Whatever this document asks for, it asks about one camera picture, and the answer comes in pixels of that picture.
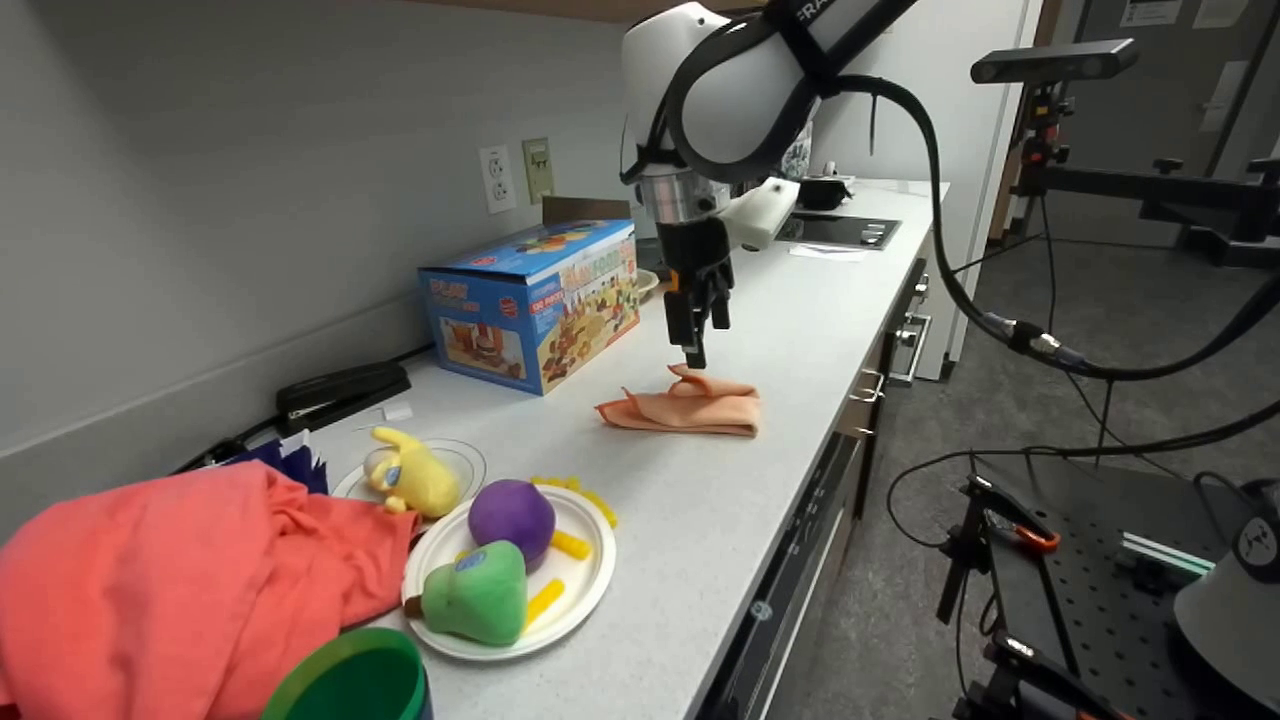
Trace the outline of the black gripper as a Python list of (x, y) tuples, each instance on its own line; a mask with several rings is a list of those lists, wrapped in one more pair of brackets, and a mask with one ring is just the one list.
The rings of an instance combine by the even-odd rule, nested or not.
[(730, 247), (721, 219), (663, 223), (663, 313), (673, 337), (691, 337), (688, 367), (706, 367), (704, 328), (730, 328)]

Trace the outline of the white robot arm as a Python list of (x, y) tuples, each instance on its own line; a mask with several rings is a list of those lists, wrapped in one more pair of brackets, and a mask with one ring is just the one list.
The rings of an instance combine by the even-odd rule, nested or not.
[(632, 164), (618, 180), (653, 217), (663, 247), (666, 339), (706, 363), (704, 328), (729, 328), (730, 239), (722, 187), (779, 171), (838, 74), (914, 0), (765, 0), (722, 17), (677, 0), (618, 42)]

